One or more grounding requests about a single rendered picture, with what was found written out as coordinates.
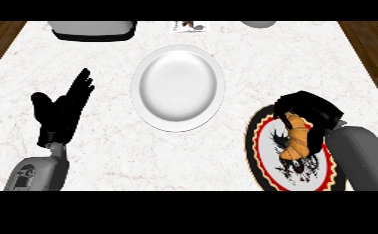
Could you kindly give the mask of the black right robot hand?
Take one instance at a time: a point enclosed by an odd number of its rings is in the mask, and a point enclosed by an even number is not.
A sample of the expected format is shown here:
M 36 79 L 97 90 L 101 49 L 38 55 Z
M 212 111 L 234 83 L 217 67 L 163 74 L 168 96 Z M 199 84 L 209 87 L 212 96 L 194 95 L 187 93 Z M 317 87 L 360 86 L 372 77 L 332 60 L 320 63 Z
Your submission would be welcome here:
M 279 118 L 285 127 L 292 129 L 293 125 L 285 116 L 287 112 L 313 124 L 307 133 L 307 148 L 316 154 L 321 149 L 324 130 L 335 128 L 344 113 L 327 100 L 305 91 L 283 95 L 274 102 L 273 118 Z

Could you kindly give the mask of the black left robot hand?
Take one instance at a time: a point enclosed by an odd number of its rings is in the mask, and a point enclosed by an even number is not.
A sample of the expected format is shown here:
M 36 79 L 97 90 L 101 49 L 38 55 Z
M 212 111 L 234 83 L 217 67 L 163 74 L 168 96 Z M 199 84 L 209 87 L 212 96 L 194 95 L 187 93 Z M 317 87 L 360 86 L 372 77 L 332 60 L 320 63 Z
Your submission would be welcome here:
M 84 68 L 72 82 L 65 95 L 56 101 L 35 92 L 31 95 L 33 118 L 39 123 L 36 145 L 44 147 L 50 143 L 67 144 L 73 137 L 78 120 L 90 94 L 94 90 L 90 71 Z

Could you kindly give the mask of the golden brown croissant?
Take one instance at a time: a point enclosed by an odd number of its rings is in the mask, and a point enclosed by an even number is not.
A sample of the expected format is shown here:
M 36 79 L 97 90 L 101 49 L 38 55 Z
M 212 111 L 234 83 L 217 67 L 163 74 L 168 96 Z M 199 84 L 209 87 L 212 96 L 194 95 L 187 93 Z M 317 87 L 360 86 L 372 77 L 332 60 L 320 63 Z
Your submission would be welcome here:
M 287 145 L 280 152 L 279 157 L 283 160 L 298 160 L 308 156 L 307 134 L 313 125 L 292 113 L 286 114 L 292 128 L 287 130 Z

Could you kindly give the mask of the red and black patterned plate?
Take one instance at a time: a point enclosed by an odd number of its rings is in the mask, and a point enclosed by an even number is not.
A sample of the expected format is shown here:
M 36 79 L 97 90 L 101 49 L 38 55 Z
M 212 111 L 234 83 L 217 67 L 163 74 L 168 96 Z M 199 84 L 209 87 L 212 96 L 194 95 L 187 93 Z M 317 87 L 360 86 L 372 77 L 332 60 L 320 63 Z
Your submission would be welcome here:
M 268 105 L 255 112 L 245 133 L 246 160 L 258 185 L 265 191 L 344 191 L 345 175 L 326 144 L 308 158 L 280 159 L 289 135 L 273 110 Z

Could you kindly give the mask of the plain white plate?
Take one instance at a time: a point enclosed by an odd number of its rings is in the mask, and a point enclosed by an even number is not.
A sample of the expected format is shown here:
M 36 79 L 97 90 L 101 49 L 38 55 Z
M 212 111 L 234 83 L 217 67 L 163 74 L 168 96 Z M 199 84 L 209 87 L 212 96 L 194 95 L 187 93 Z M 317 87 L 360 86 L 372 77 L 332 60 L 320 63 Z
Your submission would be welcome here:
M 186 132 L 217 114 L 225 92 L 214 57 L 189 45 L 155 50 L 132 75 L 129 95 L 143 121 L 165 132 Z

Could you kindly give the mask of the grey and black appliance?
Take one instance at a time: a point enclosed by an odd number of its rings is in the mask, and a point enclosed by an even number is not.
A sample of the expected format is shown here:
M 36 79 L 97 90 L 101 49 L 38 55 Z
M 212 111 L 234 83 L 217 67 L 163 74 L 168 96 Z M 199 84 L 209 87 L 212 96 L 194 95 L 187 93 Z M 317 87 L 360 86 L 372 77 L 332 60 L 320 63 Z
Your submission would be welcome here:
M 60 40 L 78 42 L 127 41 L 135 32 L 135 21 L 48 21 Z

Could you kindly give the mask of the grey round object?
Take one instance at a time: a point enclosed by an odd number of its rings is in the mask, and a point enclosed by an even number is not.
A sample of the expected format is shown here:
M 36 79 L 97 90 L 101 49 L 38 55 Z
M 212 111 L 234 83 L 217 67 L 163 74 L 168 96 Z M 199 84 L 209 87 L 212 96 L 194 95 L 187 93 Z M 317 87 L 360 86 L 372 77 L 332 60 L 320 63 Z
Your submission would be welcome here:
M 276 21 L 240 21 L 248 27 L 264 29 L 274 25 Z

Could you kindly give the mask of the small printed white packet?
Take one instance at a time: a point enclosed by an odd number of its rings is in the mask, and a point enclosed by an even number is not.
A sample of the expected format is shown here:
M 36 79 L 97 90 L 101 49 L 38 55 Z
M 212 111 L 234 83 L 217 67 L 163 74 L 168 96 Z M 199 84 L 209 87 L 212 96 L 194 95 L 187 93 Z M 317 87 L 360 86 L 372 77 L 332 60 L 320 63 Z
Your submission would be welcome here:
M 206 21 L 172 21 L 171 22 L 172 33 L 206 32 L 208 30 L 209 30 L 209 24 Z

